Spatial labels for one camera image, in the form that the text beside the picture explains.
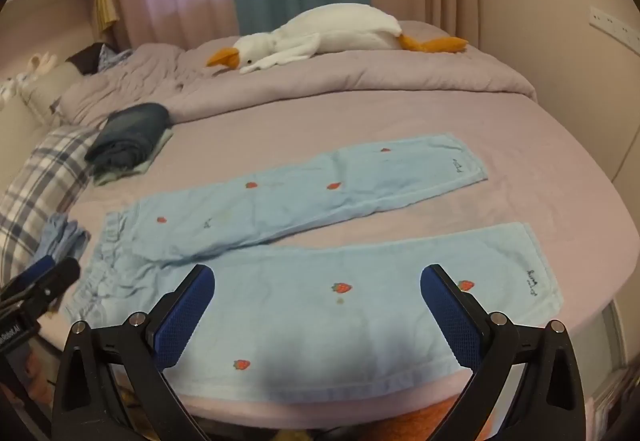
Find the light blue strawberry pants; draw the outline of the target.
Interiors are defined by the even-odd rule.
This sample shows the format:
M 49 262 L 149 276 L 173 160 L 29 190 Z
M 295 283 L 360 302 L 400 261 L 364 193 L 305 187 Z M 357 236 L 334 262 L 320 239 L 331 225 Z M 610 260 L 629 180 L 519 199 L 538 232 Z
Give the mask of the light blue strawberry pants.
M 65 313 L 94 327 L 122 323 L 202 263 L 214 272 L 215 293 L 169 368 L 178 392 L 317 403 L 420 386 L 458 369 L 421 296 L 428 265 L 441 265 L 487 310 L 520 323 L 538 325 L 560 311 L 558 283 L 529 225 L 336 248 L 283 239 L 486 177 L 463 142 L 432 135 L 155 194 L 107 215 Z

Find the small blue folded garment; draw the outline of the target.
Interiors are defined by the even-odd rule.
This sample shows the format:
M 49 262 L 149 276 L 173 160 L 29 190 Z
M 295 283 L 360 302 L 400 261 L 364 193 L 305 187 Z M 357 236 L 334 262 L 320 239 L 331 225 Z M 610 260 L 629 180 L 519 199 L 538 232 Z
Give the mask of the small blue folded garment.
M 52 214 L 42 229 L 39 245 L 32 261 L 51 256 L 56 262 L 65 258 L 79 260 L 91 239 L 90 233 L 66 214 Z

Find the folded light green garment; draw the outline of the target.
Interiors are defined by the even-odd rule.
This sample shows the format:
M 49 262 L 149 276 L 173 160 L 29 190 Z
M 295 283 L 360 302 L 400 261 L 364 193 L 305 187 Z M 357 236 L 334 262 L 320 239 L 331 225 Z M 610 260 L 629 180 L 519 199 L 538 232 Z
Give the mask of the folded light green garment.
M 151 165 L 154 163 L 155 158 L 160 155 L 166 143 L 172 138 L 174 131 L 169 128 L 166 129 L 160 140 L 156 143 L 155 148 L 149 155 L 149 157 L 142 163 L 137 164 L 134 167 L 105 167 L 100 169 L 92 177 L 92 182 L 95 186 L 101 187 L 104 184 L 111 183 L 120 179 L 130 178 L 138 175 L 144 175 Z

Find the plaid pillow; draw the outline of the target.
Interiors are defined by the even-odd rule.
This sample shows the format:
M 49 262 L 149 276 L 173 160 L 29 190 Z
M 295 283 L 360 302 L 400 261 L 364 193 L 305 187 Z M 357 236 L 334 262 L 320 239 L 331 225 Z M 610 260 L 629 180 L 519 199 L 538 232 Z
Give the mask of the plaid pillow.
M 1 283 L 30 264 L 41 232 L 54 213 L 66 213 L 90 179 L 85 156 L 98 131 L 63 126 L 29 155 L 1 198 Z

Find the folded dark denim jeans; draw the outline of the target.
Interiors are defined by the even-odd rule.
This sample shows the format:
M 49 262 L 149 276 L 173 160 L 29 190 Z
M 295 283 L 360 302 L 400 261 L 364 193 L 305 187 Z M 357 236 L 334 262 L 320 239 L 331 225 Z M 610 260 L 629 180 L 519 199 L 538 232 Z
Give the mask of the folded dark denim jeans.
M 144 162 L 166 129 L 168 109 L 142 103 L 113 113 L 88 149 L 85 161 L 96 174 L 105 167 L 134 167 Z

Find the beige padded headboard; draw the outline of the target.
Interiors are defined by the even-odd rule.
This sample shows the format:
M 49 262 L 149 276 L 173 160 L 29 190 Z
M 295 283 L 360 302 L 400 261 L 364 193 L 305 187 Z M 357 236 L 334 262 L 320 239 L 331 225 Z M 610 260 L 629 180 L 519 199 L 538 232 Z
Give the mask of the beige padded headboard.
M 74 64 L 64 62 L 46 74 L 21 74 L 1 84 L 1 193 L 35 146 L 63 125 L 58 101 L 81 78 Z

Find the small white plush toy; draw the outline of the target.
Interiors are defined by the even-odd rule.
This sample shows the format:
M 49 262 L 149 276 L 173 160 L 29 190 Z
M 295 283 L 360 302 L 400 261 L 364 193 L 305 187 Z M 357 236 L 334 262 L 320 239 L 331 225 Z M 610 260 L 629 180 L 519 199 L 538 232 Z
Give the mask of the small white plush toy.
M 43 54 L 36 53 L 31 56 L 27 63 L 27 71 L 34 75 L 44 75 L 58 65 L 58 56 L 56 54 L 45 52 Z

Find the dark clothes pile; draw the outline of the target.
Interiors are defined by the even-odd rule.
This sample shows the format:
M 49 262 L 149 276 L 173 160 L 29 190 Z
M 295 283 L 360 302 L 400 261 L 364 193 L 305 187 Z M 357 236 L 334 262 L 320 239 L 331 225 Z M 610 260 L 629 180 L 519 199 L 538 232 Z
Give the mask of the dark clothes pile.
M 126 61 L 134 50 L 117 51 L 106 42 L 95 42 L 67 59 L 78 69 L 81 75 L 102 73 L 115 65 Z

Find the mauve duvet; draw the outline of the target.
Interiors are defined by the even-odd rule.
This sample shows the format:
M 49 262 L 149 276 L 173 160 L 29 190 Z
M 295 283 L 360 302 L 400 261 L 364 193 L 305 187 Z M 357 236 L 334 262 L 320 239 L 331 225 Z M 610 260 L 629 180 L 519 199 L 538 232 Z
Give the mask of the mauve duvet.
M 142 103 L 164 105 L 173 122 L 186 123 L 345 91 L 509 92 L 537 97 L 522 74 L 473 46 L 459 53 L 344 51 L 241 74 L 206 66 L 206 53 L 225 45 L 226 38 L 191 50 L 142 45 L 126 61 L 70 86 L 56 110 L 67 123 L 99 126 L 111 114 Z

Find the mauve bed sheet mattress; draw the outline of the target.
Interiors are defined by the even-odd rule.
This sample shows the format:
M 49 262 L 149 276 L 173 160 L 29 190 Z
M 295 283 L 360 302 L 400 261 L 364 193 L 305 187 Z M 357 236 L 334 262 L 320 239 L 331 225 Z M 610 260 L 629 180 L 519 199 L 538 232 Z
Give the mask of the mauve bed sheet mattress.
M 46 317 L 148 310 L 197 263 L 216 294 L 171 385 L 201 417 L 333 427 L 458 393 L 420 295 L 432 263 L 487 309 L 581 328 L 637 265 L 613 184 L 521 94 L 367 91 L 179 125 L 152 170 L 90 189 L 84 274 Z

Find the white goose plush toy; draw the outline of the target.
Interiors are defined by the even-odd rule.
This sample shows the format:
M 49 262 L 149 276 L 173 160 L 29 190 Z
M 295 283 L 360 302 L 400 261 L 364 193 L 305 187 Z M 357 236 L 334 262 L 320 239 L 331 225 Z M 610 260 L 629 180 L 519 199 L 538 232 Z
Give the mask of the white goose plush toy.
M 398 19 L 378 8 L 331 4 L 307 10 L 272 32 L 242 36 L 215 52 L 206 65 L 246 74 L 317 54 L 360 50 L 457 53 L 467 45 L 466 40 L 451 36 L 419 42 L 404 33 Z

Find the white wall power strip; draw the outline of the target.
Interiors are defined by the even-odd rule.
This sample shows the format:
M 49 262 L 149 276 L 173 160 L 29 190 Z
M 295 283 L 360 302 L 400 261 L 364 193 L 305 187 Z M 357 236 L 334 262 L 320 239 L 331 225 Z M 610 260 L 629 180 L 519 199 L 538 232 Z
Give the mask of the white wall power strip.
M 640 34 L 631 26 L 610 16 L 598 8 L 591 7 L 589 24 L 607 34 L 633 52 L 640 54 Z

